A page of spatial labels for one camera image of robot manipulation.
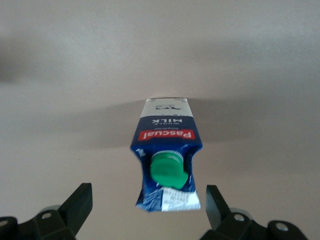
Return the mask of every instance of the green cap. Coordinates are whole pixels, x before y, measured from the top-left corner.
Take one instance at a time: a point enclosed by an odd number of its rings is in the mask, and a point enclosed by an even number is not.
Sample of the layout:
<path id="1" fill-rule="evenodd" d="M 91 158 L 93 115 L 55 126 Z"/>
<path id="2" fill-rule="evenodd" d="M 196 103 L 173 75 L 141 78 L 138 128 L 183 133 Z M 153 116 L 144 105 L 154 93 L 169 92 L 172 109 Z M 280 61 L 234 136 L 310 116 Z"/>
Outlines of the green cap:
<path id="1" fill-rule="evenodd" d="M 151 158 L 152 179 L 163 187 L 181 189 L 188 180 L 184 157 L 178 151 L 158 151 Z"/>

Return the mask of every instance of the blue packaging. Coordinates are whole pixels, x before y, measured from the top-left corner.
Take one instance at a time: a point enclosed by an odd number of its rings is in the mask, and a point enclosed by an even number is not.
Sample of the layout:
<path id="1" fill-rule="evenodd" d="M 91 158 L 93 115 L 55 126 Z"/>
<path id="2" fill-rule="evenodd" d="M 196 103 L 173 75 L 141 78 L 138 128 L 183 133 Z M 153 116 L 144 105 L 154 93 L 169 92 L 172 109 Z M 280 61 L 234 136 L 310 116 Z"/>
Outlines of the blue packaging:
<path id="1" fill-rule="evenodd" d="M 142 166 L 142 189 L 136 206 L 147 211 L 187 211 L 201 207 L 193 177 L 193 156 L 202 142 L 186 98 L 146 100 L 131 150 Z M 160 185 L 151 175 L 152 159 L 159 153 L 183 157 L 186 182 L 180 189 Z"/>

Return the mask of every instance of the white sticker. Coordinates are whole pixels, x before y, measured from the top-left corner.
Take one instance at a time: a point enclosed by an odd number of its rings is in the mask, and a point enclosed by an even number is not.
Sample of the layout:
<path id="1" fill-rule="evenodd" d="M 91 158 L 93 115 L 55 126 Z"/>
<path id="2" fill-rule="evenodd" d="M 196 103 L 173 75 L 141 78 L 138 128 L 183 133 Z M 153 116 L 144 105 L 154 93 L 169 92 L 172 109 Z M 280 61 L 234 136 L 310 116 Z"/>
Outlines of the white sticker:
<path id="1" fill-rule="evenodd" d="M 199 210 L 200 200 L 197 192 L 184 192 L 170 187 L 163 187 L 162 212 Z"/>

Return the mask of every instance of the green screw cap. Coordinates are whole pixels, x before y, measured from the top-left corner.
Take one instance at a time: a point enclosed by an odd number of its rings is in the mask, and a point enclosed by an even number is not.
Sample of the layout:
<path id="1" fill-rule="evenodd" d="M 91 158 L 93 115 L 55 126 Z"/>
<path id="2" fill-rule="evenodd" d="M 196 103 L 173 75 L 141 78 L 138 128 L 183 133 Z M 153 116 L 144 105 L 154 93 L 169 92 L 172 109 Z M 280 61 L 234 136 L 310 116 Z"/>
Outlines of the green screw cap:
<path id="1" fill-rule="evenodd" d="M 188 180 L 184 157 L 177 151 L 158 151 L 151 158 L 152 179 L 163 187 L 181 189 Z"/>

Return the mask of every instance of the gray background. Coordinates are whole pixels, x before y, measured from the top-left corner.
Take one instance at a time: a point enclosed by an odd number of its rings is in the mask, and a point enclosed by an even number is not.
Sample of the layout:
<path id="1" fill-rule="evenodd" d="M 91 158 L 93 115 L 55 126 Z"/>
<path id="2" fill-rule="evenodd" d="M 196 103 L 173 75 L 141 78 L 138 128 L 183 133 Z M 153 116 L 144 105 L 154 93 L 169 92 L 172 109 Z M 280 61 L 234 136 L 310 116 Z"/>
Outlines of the gray background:
<path id="1" fill-rule="evenodd" d="M 91 182 L 79 240 L 196 240 L 211 184 L 319 239 L 319 67 L 317 0 L 1 0 L 0 216 L 22 223 Z M 129 145 L 155 97 L 189 99 L 200 211 L 135 207 Z"/>

